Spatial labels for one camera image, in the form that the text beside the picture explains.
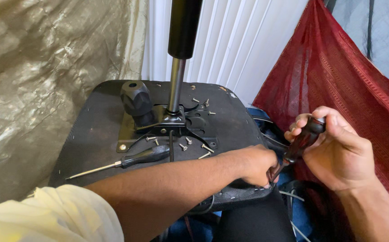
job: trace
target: forearm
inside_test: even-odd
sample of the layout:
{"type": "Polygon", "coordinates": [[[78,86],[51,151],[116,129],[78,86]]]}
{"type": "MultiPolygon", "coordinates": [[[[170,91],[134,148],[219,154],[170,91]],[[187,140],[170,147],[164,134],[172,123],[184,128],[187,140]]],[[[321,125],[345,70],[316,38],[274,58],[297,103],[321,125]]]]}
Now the forearm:
{"type": "Polygon", "coordinates": [[[389,194],[378,179],[337,194],[358,241],[389,241],[389,194]]]}
{"type": "Polygon", "coordinates": [[[215,156],[122,173],[86,188],[115,210],[126,241],[149,241],[235,179],[243,162],[215,156]]]}

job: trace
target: person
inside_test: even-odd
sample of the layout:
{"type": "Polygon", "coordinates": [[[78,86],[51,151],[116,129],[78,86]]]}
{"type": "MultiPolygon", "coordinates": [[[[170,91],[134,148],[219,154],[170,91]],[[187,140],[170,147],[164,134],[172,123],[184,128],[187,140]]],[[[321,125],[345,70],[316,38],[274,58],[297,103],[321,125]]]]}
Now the person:
{"type": "MultiPolygon", "coordinates": [[[[371,143],[328,107],[299,115],[285,133],[287,140],[300,134],[310,115],[326,117],[326,132],[305,150],[307,166],[337,194],[358,241],[389,241],[389,194],[375,175],[371,143]]],[[[138,169],[85,188],[36,189],[32,198],[0,204],[0,241],[150,241],[235,179],[268,186],[270,168],[276,167],[275,153],[258,145],[138,169]]],[[[279,202],[274,190],[264,204],[277,209],[260,204],[224,212],[221,232],[214,240],[294,241],[279,202]],[[274,227],[268,229],[264,224],[274,227]],[[267,238],[268,234],[277,237],[267,238]]]]}

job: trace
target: white sleeve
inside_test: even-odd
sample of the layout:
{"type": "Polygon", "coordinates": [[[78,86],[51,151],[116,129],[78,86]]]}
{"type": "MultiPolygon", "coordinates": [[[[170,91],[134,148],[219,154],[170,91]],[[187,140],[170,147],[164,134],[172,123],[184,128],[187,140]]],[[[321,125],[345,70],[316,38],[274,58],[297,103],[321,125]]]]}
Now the white sleeve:
{"type": "Polygon", "coordinates": [[[0,241],[119,241],[112,207],[82,187],[36,188],[32,198],[0,204],[0,241]]]}

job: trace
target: hand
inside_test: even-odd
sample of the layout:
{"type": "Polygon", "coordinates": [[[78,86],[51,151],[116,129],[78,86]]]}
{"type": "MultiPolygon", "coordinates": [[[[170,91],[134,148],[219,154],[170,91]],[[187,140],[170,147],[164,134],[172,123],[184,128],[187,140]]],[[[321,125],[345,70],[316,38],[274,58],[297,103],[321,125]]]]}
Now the hand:
{"type": "MultiPolygon", "coordinates": [[[[311,114],[301,114],[284,136],[292,142],[301,133],[311,114]]],[[[353,127],[335,109],[318,107],[314,118],[326,117],[326,132],[308,147],[303,158],[311,172],[334,191],[349,190],[372,184],[374,155],[371,142],[359,137],[353,127]]]]}
{"type": "Polygon", "coordinates": [[[241,173],[238,178],[242,178],[245,182],[269,187],[269,180],[272,174],[278,169],[278,159],[274,151],[265,148],[263,145],[248,146],[244,149],[228,151],[218,155],[227,161],[234,161],[235,164],[241,164],[241,173]]]}

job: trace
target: black pants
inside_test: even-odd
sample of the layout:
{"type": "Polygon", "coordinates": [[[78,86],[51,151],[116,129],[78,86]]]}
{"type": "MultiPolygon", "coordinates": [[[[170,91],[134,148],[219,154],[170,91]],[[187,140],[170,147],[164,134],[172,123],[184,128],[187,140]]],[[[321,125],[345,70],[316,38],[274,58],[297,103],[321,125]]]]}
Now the black pants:
{"type": "Polygon", "coordinates": [[[223,211],[213,242],[294,242],[281,194],[275,187],[265,202],[223,211]]]}

